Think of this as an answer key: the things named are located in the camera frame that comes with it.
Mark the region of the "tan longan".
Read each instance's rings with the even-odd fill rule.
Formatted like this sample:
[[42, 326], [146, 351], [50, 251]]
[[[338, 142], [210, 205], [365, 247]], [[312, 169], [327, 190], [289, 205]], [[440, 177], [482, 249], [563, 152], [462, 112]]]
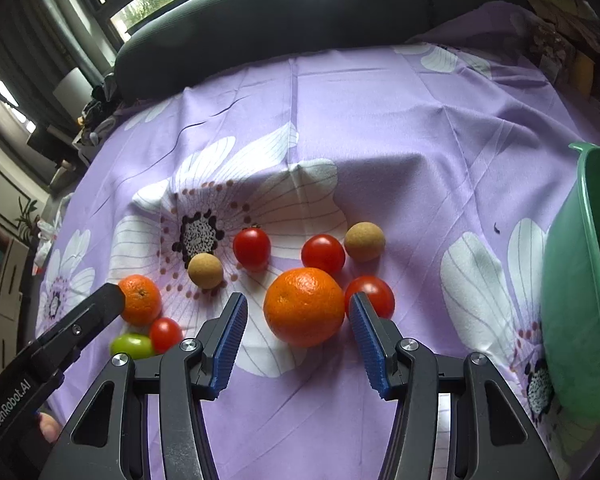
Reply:
[[187, 273], [190, 280], [201, 289], [214, 289], [223, 281], [220, 259], [206, 252], [190, 259]]
[[347, 230], [344, 249], [356, 262], [378, 258], [386, 247], [384, 231], [373, 222], [358, 222]]

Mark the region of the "green plastic basin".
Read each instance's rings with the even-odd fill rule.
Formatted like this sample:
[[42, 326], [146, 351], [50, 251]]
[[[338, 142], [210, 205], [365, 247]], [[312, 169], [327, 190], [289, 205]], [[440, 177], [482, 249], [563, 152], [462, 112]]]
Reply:
[[545, 245], [541, 321], [559, 402], [600, 424], [600, 146], [574, 142], [576, 180]]

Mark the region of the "tan longan left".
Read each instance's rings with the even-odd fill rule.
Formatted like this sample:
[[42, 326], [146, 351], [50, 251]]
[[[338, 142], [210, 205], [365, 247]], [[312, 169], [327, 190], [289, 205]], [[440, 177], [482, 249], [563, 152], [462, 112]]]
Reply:
[[214, 289], [223, 281], [220, 259], [206, 252], [190, 259], [187, 273], [190, 280], [201, 289]]

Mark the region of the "tan longan right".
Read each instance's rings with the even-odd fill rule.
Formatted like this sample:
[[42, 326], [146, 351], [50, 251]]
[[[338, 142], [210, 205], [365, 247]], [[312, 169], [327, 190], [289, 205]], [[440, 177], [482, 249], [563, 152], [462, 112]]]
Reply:
[[356, 262], [378, 258], [386, 247], [384, 231], [373, 222], [358, 222], [347, 230], [344, 249]]

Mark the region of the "red tomato with stem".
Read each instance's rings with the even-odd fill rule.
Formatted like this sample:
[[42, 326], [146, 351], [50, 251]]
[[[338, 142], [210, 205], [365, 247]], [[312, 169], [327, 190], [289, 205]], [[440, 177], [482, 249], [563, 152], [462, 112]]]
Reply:
[[271, 241], [266, 233], [253, 226], [242, 229], [233, 240], [236, 260], [247, 270], [259, 272], [268, 266], [271, 255]]

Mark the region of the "purple floral cloth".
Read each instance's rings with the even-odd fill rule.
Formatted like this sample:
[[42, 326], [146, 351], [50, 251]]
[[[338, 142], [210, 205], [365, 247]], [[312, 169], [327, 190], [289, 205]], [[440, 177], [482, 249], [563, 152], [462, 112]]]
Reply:
[[[370, 388], [352, 334], [292, 348], [265, 322], [266, 289], [313, 235], [368, 221], [387, 245], [340, 281], [384, 280], [394, 322], [434, 352], [498, 364], [558, 474], [580, 477], [600, 426], [569, 414], [543, 367], [547, 231], [600, 109], [554, 87], [521, 53], [529, 14], [504, 2], [403, 46], [279, 58], [125, 113], [70, 200], [40, 288], [43, 333], [88, 294], [132, 274], [194, 336], [232, 292], [249, 321], [228, 389], [204, 409], [224, 479], [373, 479], [392, 406]], [[271, 241], [268, 266], [233, 252], [242, 229]], [[187, 273], [206, 252], [223, 281]]]

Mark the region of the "large orange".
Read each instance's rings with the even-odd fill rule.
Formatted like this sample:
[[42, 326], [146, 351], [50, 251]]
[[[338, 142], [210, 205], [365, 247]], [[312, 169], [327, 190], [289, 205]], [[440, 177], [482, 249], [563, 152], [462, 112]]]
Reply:
[[329, 274], [297, 268], [279, 274], [268, 286], [263, 313], [278, 339], [310, 348], [339, 332], [346, 307], [341, 287]]

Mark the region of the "small red cherry tomato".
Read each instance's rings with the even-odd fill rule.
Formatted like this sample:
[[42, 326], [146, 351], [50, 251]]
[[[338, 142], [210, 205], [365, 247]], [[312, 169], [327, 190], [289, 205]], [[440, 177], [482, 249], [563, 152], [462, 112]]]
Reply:
[[183, 332], [172, 318], [157, 318], [150, 326], [149, 339], [155, 354], [163, 354], [179, 344]]

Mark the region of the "dark green sofa cushion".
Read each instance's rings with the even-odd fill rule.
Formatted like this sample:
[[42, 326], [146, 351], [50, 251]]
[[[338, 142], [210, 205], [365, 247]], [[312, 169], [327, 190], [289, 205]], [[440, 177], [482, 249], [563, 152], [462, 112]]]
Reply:
[[158, 100], [237, 66], [280, 56], [397, 44], [430, 29], [431, 0], [189, 0], [119, 51], [125, 101]]

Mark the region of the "small mandarin orange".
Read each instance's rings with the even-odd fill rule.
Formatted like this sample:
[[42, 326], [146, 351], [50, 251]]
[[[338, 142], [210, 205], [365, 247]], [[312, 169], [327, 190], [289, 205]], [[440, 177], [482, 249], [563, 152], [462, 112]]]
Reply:
[[118, 283], [124, 295], [121, 313], [125, 322], [133, 326], [146, 326], [158, 318], [161, 312], [160, 290], [146, 276], [132, 274]]

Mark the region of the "green tomato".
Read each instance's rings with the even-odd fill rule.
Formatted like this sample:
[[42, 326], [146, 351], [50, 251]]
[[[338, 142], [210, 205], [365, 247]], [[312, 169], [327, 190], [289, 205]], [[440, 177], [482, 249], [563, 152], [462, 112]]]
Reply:
[[125, 353], [133, 360], [149, 359], [155, 355], [151, 340], [144, 334], [126, 333], [114, 338], [110, 344], [110, 354]]

